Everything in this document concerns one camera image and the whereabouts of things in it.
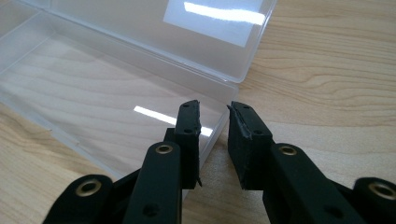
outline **light wood surface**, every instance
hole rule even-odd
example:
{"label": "light wood surface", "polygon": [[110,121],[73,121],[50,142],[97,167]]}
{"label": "light wood surface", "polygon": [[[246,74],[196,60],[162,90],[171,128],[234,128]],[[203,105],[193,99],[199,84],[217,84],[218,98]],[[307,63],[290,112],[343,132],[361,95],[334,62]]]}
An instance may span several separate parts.
{"label": "light wood surface", "polygon": [[[276,142],[302,149],[347,187],[396,182],[396,2],[279,0],[240,85]],[[209,155],[183,223],[268,223],[262,194],[242,191],[226,151]],[[76,178],[105,174],[50,132],[0,105],[0,222],[39,223]]]}

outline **wood grain surface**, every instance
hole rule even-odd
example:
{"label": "wood grain surface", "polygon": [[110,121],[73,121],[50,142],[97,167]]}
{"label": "wood grain surface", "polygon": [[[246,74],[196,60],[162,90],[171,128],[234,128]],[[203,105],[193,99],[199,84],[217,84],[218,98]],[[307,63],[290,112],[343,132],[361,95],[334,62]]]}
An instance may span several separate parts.
{"label": "wood grain surface", "polygon": [[[330,179],[396,183],[396,2],[279,0],[240,85],[277,142],[302,148]],[[183,223],[269,223],[226,151],[209,155]],[[40,223],[76,178],[104,172],[0,105],[0,223]]]}

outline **black mechanical arm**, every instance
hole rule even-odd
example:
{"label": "black mechanical arm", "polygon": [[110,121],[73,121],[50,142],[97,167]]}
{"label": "black mechanical arm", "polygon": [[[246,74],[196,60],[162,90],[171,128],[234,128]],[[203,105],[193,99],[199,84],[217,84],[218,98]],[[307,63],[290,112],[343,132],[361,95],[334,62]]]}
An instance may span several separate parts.
{"label": "black mechanical arm", "polygon": [[[242,189],[262,190],[271,223],[396,223],[396,186],[326,178],[298,147],[276,144],[249,105],[232,102],[228,150]],[[113,183],[86,175],[70,184],[44,223],[181,223],[181,190],[199,178],[199,102],[180,106],[175,128],[149,147],[142,168]]]}

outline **brass grommet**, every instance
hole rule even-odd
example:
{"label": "brass grommet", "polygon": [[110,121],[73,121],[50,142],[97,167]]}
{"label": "brass grommet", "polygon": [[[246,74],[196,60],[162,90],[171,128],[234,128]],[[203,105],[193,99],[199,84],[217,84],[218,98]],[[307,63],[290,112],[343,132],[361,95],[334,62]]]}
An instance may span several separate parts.
{"label": "brass grommet", "polygon": [[102,183],[97,179],[86,180],[77,187],[76,194],[79,197],[87,197],[99,191],[101,187]]}
{"label": "brass grommet", "polygon": [[381,198],[396,200],[396,191],[394,189],[391,189],[388,185],[374,182],[369,184],[369,189]]}
{"label": "brass grommet", "polygon": [[155,148],[155,151],[159,154],[167,154],[173,150],[173,147],[168,145],[161,145]]}
{"label": "brass grommet", "polygon": [[279,150],[287,156],[297,155],[297,150],[292,147],[280,147]]}

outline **clear plastic box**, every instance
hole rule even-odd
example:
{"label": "clear plastic box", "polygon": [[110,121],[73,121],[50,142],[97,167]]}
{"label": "clear plastic box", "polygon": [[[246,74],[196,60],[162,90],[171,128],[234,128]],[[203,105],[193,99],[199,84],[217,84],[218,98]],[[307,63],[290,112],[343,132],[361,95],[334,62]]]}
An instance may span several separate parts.
{"label": "clear plastic box", "polygon": [[276,0],[0,0],[0,101],[116,178],[201,102],[201,164]]}

